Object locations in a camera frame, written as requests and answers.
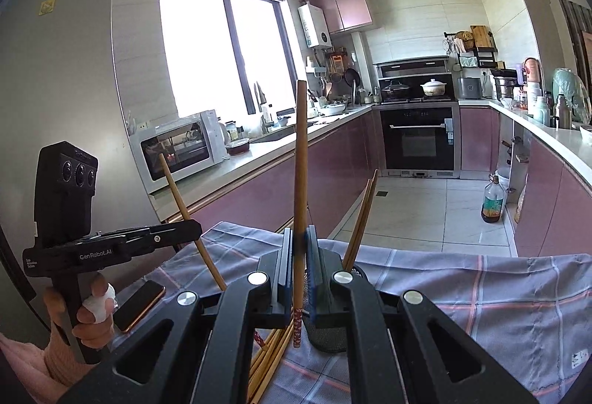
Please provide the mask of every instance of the kitchen countertop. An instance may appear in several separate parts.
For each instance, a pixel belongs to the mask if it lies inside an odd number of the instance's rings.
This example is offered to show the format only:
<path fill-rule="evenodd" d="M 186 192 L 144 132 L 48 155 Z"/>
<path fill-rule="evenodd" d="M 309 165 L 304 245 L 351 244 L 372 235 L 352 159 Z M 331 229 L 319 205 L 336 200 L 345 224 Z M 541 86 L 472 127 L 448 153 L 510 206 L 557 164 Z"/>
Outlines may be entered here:
<path fill-rule="evenodd" d="M 372 104 L 364 104 L 356 108 L 349 108 L 343 115 L 334 117 L 311 118 L 317 124 L 309 127 L 309 141 L 318 138 L 331 130 L 368 113 Z M 194 173 L 189 177 L 179 180 L 176 184 L 183 197 L 186 206 L 202 200 L 212 192 L 217 191 L 229 183 L 241 178 L 250 171 L 256 170 L 272 160 L 294 150 L 296 145 L 296 134 L 289 135 L 278 141 L 264 143 L 253 143 L 249 151 L 241 155 L 229 156 L 218 165 Z M 179 212 L 171 190 L 166 187 L 149 195 L 152 206 L 156 210 L 159 220 L 175 215 Z"/>
<path fill-rule="evenodd" d="M 579 130 L 557 130 L 546 127 L 528 117 L 525 110 L 507 109 L 496 100 L 459 100 L 458 104 L 461 107 L 490 106 L 518 122 L 571 165 L 592 188 L 592 145 L 582 140 Z"/>

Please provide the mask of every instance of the checkered tablecloth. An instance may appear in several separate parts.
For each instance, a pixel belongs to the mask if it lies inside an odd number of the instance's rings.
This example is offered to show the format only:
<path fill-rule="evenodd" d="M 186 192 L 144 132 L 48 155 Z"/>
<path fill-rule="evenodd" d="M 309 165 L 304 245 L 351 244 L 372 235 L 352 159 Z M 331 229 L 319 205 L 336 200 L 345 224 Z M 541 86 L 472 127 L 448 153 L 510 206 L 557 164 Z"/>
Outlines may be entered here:
<path fill-rule="evenodd" d="M 255 270 L 259 257 L 280 246 L 282 236 L 222 222 L 202 240 L 229 283 Z M 346 249 L 335 240 L 319 245 L 341 256 Z M 590 255 L 520 259 L 361 246 L 356 263 L 378 290 L 423 292 L 542 404 L 560 401 L 592 353 Z M 193 245 L 144 279 L 167 291 L 149 315 L 180 290 L 204 296 L 218 291 Z M 122 290 L 120 303 L 143 282 Z M 118 336 L 114 345 L 123 339 Z M 350 402 L 349 376 L 345 354 L 315 350 L 303 330 L 302 347 L 288 347 L 263 404 L 308 402 Z"/>

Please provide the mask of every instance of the wooden cutting board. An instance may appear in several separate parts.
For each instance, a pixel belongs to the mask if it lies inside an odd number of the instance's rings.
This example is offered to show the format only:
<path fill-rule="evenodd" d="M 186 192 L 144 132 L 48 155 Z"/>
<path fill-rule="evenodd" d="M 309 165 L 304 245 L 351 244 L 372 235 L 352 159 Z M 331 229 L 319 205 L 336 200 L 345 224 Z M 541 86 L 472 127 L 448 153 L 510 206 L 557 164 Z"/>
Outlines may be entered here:
<path fill-rule="evenodd" d="M 473 37 L 475 38 L 475 46 L 477 48 L 491 48 L 491 40 L 487 34 L 486 26 L 471 26 Z"/>

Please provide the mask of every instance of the rice cooker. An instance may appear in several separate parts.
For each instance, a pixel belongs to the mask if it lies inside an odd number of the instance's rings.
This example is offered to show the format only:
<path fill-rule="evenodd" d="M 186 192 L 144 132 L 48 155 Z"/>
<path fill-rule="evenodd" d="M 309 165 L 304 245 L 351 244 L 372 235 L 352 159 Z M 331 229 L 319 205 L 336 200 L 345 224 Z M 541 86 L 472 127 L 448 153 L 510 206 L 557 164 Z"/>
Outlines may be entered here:
<path fill-rule="evenodd" d="M 481 92 L 480 78 L 458 78 L 459 100 L 480 100 Z"/>

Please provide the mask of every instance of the white tile floor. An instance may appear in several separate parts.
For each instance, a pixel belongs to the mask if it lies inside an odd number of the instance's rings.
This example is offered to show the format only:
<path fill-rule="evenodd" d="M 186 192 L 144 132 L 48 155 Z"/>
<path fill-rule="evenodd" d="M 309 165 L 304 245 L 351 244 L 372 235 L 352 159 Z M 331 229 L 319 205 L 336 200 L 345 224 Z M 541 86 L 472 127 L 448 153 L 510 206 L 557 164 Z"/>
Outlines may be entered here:
<path fill-rule="evenodd" d="M 362 243 L 423 252 L 510 256 L 503 219 L 481 218 L 483 180 L 380 178 Z M 335 237 L 349 241 L 359 208 Z"/>

